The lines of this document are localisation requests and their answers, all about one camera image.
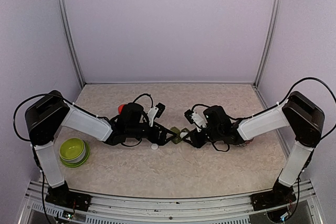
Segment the red pill bottle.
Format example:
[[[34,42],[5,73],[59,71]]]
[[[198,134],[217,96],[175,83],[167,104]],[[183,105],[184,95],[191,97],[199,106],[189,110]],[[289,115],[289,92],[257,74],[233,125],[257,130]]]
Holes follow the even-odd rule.
[[[118,113],[119,114],[121,114],[124,106],[125,106],[125,104],[121,104],[120,106],[118,106]]]

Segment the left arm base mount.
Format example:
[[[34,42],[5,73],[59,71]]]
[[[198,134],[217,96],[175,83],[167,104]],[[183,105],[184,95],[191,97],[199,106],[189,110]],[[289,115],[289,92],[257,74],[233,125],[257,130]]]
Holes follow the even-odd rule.
[[[71,190],[53,188],[48,191],[45,201],[56,206],[87,212],[91,203],[91,196]]]

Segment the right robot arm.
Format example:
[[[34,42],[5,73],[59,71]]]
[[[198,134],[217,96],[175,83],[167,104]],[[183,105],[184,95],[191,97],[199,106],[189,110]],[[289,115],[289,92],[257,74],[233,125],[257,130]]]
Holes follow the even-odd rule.
[[[269,201],[273,205],[279,205],[288,198],[288,188],[293,186],[308,165],[308,160],[321,141],[325,114],[302,93],[294,91],[272,108],[245,119],[231,119],[219,105],[206,108],[202,116],[193,110],[187,110],[185,117],[196,128],[181,132],[180,137],[195,148],[218,141],[228,146],[243,145],[257,136],[290,127],[296,142],[274,189],[268,194]]]

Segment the white small bottle cap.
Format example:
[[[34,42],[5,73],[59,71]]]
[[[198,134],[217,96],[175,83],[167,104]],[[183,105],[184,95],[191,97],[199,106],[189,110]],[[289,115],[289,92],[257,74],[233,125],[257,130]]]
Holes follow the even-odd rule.
[[[159,146],[157,144],[152,144],[151,145],[151,149],[153,150],[157,150],[159,148]]]

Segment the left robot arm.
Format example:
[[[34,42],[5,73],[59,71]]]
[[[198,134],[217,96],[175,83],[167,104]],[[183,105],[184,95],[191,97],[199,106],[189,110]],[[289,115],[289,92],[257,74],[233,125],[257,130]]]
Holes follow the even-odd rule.
[[[54,140],[61,127],[89,135],[111,146],[124,145],[126,139],[148,140],[164,146],[177,135],[155,122],[165,110],[158,103],[146,112],[142,105],[130,102],[119,107],[118,115],[109,119],[94,115],[66,100],[59,91],[37,95],[39,99],[25,112],[29,141],[33,146],[44,178],[47,179],[53,197],[66,206],[73,201],[73,193],[59,168],[54,152]]]

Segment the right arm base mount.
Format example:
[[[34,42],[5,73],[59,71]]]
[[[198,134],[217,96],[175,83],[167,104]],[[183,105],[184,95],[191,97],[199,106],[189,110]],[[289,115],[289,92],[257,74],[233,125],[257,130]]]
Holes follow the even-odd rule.
[[[254,211],[282,206],[297,200],[292,190],[288,192],[269,190],[252,194],[250,198]]]

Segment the green weekly pill organizer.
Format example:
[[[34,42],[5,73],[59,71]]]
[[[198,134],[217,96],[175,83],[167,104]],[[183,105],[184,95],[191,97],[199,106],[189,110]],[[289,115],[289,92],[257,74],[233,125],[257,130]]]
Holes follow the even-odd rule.
[[[180,143],[182,141],[182,138],[190,132],[189,129],[186,127],[180,130],[174,126],[174,127],[171,127],[170,130],[176,134],[176,137],[171,140],[174,144]]]

